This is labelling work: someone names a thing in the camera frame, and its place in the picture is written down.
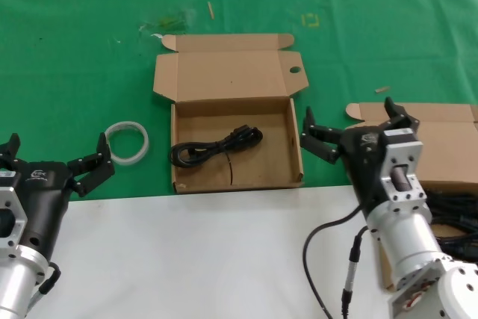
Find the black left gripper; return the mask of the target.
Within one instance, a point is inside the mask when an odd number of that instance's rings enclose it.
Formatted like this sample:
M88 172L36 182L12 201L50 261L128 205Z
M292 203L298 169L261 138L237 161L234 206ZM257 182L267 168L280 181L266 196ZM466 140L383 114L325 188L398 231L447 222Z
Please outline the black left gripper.
M27 217L20 244L50 259L72 191L85 197L115 174L106 135L99 135L96 152L69 161L19 161L17 133L1 145L1 169L19 172L16 194Z

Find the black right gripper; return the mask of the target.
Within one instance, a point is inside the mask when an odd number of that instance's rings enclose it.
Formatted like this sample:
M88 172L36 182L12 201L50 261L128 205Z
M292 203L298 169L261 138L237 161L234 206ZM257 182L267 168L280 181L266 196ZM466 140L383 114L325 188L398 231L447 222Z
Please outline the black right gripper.
M418 131L420 121L396 104L391 97L384 102L388 120L379 126L359 126L345 131L319 126L310 106L305 110L299 144L316 157L335 164L341 157L365 217L388 198L380 181L385 159L382 130L410 128Z

